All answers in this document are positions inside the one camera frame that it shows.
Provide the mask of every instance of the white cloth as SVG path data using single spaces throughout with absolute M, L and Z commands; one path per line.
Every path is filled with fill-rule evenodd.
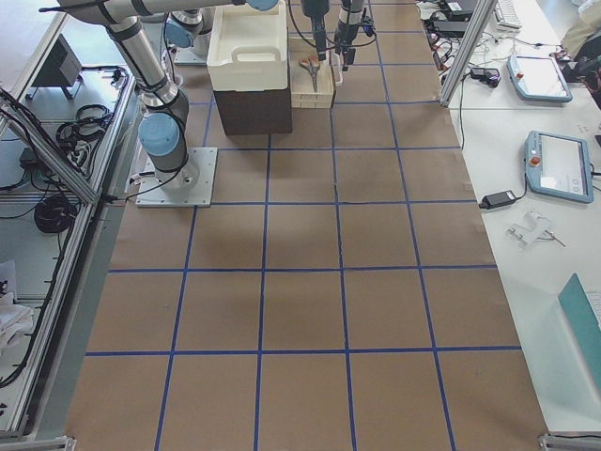
M 579 20 L 562 39 L 562 47 L 573 57 L 578 54 L 587 39 L 601 27 L 601 0 L 587 0 L 580 8 Z
M 34 328 L 34 309 L 12 303 L 12 299 L 12 293 L 0 298 L 0 354 L 17 345 Z
M 580 1 L 579 7 L 578 7 L 578 14 L 580 15 L 580 17 L 582 17 L 583 14 L 586 15 L 586 13 L 584 11 L 586 11 L 588 8 L 590 8 L 592 5 L 594 5 L 595 3 L 598 3 L 598 2 L 599 2 L 599 0 Z

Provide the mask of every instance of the brown paper floor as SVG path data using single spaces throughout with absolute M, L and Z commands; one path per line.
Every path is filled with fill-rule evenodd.
M 291 134 L 224 136 L 206 70 L 180 70 L 189 144 L 220 148 L 214 204 L 127 206 L 71 405 L 78 449 L 538 449 L 417 9 L 371 9 L 378 45 Z

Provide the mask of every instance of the blue tape line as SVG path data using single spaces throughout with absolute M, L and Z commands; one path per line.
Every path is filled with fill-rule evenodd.
M 519 345 L 454 346 L 439 348 L 356 348 L 339 350 L 261 350 L 262 355 L 313 355 L 313 354 L 404 354 L 414 352 L 503 352 L 522 350 Z M 210 356 L 210 355 L 258 355 L 258 350 L 93 350 L 85 357 L 138 357 L 138 356 Z
M 169 397 L 169 386 L 171 384 L 171 373 L 173 370 L 173 361 L 175 357 L 175 350 L 177 347 L 177 332 L 179 330 L 179 320 L 181 317 L 181 310 L 184 299 L 184 292 L 186 289 L 186 279 L 188 277 L 187 269 L 190 264 L 190 254 L 192 253 L 192 245 L 193 245 L 193 237 L 194 237 L 194 229 L 196 226 L 196 216 L 198 214 L 198 208 L 194 207 L 192 224 L 190 225 L 190 234 L 188 236 L 188 246 L 186 249 L 186 259 L 184 261 L 184 271 L 181 276 L 181 287 L 179 289 L 179 300 L 177 302 L 177 311 L 176 311 L 176 321 L 173 328 L 173 336 L 171 339 L 171 350 L 169 352 L 169 364 L 167 366 L 167 374 L 165 376 L 165 385 L 162 391 L 162 402 L 161 402 L 161 413 L 159 414 L 159 425 L 157 427 L 157 436 L 155 439 L 154 449 L 155 451 L 160 451 L 161 449 L 161 438 L 162 438 L 162 426 L 165 417 L 165 410 L 167 407 L 167 398 Z
M 350 441 L 353 451 L 357 451 L 357 432 L 355 428 L 355 407 L 353 402 L 353 382 L 352 382 L 352 369 L 350 362 L 350 353 L 348 352 L 348 318 L 347 318 L 347 293 L 345 290 L 345 261 L 343 256 L 343 242 L 342 242 L 342 223 L 340 219 L 340 202 L 338 196 L 338 190 L 336 186 L 338 184 L 338 172 L 336 169 L 336 150 L 335 150 L 335 135 L 334 135 L 334 120 L 333 113 L 330 110 L 330 133 L 331 133 L 331 159 L 333 167 L 334 177 L 334 200 L 336 206 L 336 235 L 338 240 L 338 264 L 340 270 L 340 290 L 341 290 L 341 301 L 342 301 L 342 319 L 345 336 L 345 366 L 347 371 L 347 396 L 348 396 L 348 420 L 350 423 Z
M 372 17 L 374 17 L 373 15 L 373 10 L 371 7 L 371 3 L 370 0 L 368 0 L 369 3 L 369 9 L 372 12 Z M 381 66 L 382 63 L 382 54 L 379 48 L 379 42 L 378 40 L 376 40 L 376 47 L 378 50 L 378 59 L 380 62 L 380 69 L 382 72 L 382 78 L 384 81 L 384 90 L 386 92 L 386 99 L 387 101 L 390 101 L 390 92 L 388 89 L 388 85 L 386 82 L 386 75 L 385 75 L 385 71 L 384 71 L 384 67 Z M 391 107 L 390 104 L 388 104 L 388 112 L 389 112 L 389 116 L 390 116 L 390 120 L 391 120 L 391 126 L 393 128 L 393 138 L 394 138 L 394 144 L 396 146 L 396 148 L 398 149 L 398 136 L 396 135 L 396 128 L 394 126 L 394 116 L 393 116 L 393 108 Z M 405 171 L 404 171 L 404 167 L 403 167 L 403 161 L 401 159 L 401 153 L 399 151 L 397 151 L 396 153 L 397 155 L 397 160 L 398 160 L 398 165 L 399 165 L 399 169 L 401 172 L 401 183 L 402 183 L 402 187 L 403 187 L 403 192 L 405 194 L 405 198 L 409 199 L 409 195 L 408 195 L 408 187 L 407 187 L 407 183 L 406 183 L 406 177 L 405 177 Z M 427 298 L 427 293 L 425 290 L 425 282 L 424 282 L 424 271 L 422 268 L 422 262 L 420 259 L 420 251 L 419 251 L 419 246 L 418 246 L 418 242 L 417 242 L 417 234 L 415 232 L 415 224 L 413 223 L 413 215 L 411 213 L 411 205 L 409 203 L 407 203 L 407 213 L 408 213 L 408 222 L 409 222 L 409 230 L 411 232 L 411 239 L 413 241 L 413 249 L 415 251 L 415 258 L 416 258 L 416 263 L 418 265 L 418 274 L 420 276 L 420 283 L 422 286 L 422 295 L 424 297 L 424 307 L 425 307 L 425 311 L 426 311 L 426 317 L 427 317 L 427 321 L 428 321 L 428 330 L 430 333 L 430 340 L 432 342 L 432 349 L 433 349 L 433 355 L 434 355 L 434 361 L 435 361 L 435 365 L 436 365 L 436 371 L 437 371 L 437 377 L 439 380 L 439 390 L 440 390 L 440 398 L 442 401 L 442 409 L 444 410 L 444 418 L 445 418 L 445 422 L 447 425 L 447 431 L 448 431 L 448 435 L 449 435 L 449 441 L 451 443 L 451 449 L 452 451 L 456 451 L 456 447 L 455 447 L 455 437 L 454 437 L 454 433 L 453 433 L 453 426 L 451 423 L 451 415 L 449 414 L 449 408 L 448 408 L 448 403 L 447 403 L 447 398 L 446 398 L 446 394 L 444 391 L 444 381 L 442 379 L 442 372 L 440 369 L 440 362 L 439 362 L 439 356 L 438 353 L 436 351 L 436 338 L 435 338 L 435 334 L 434 334 L 434 327 L 432 324 L 432 318 L 430 315 L 430 308 L 429 308 L 429 304 L 428 304 L 428 298 Z
M 267 267 L 267 232 L 269 225 L 269 199 L 270 199 L 270 176 L 271 176 L 271 135 L 268 137 L 268 150 L 267 150 L 267 175 L 265 177 L 265 210 L 263 216 L 263 247 L 261 255 L 261 294 L 259 301 L 259 327 L 258 327 L 258 343 L 257 343 L 257 357 L 256 357 L 256 387 L 255 387 L 255 399 L 254 399 L 254 442 L 253 450 L 258 451 L 259 449 L 259 427 L 260 427 L 260 415 L 261 415 L 261 373 L 263 366 L 263 322 L 265 317 L 265 279 L 267 273 L 265 271 Z
M 343 271 L 394 271 L 394 270 L 492 270 L 496 264 L 475 265 L 399 265 L 399 266 L 348 266 Z M 110 274 L 120 273 L 157 273 L 157 272 L 339 272 L 340 268 L 189 268 L 189 269 L 145 269 L 109 270 Z

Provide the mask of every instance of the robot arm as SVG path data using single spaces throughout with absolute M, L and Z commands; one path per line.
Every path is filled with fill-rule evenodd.
M 157 173 L 176 174 L 186 179 L 188 154 L 184 132 L 188 116 L 188 100 L 177 85 L 169 80 L 142 27 L 139 16 L 179 11 L 175 15 L 182 23 L 190 22 L 201 8 L 219 5 L 242 5 L 268 10 L 277 0 L 57 0 L 59 10 L 74 18 L 103 25 L 109 37 L 123 55 L 142 91 L 142 102 L 151 113 L 142 121 L 139 137 L 155 165 Z M 336 48 L 343 54 L 357 36 L 362 21 L 363 0 L 343 0 L 336 32 Z M 301 0 L 303 13 L 311 18 L 319 59 L 325 59 L 327 37 L 324 15 L 330 10 L 330 0 Z

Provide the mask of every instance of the gray floor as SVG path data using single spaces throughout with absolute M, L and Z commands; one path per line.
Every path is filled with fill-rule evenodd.
M 570 0 L 537 1 L 560 38 L 578 18 L 578 9 Z M 151 27 L 155 28 L 155 36 L 158 36 L 156 25 L 151 25 Z M 115 64 L 123 61 L 104 31 L 99 27 L 71 21 L 67 25 L 65 35 L 85 64 Z M 124 177 L 121 174 L 118 179 L 123 180 Z M 69 340 L 66 341 L 64 358 L 55 368 L 54 386 L 47 399 L 44 413 L 39 419 L 37 433 L 40 439 L 52 438 L 63 433 L 70 400 L 85 353 L 85 343 L 96 312 L 121 214 L 122 209 L 116 208 L 108 208 L 104 212 L 107 222 L 105 226 L 100 227 L 96 241 L 98 246 L 82 273 L 82 280 L 85 282 L 81 290 L 78 290 L 78 297 L 81 300 L 80 308 L 71 317 L 73 326 Z

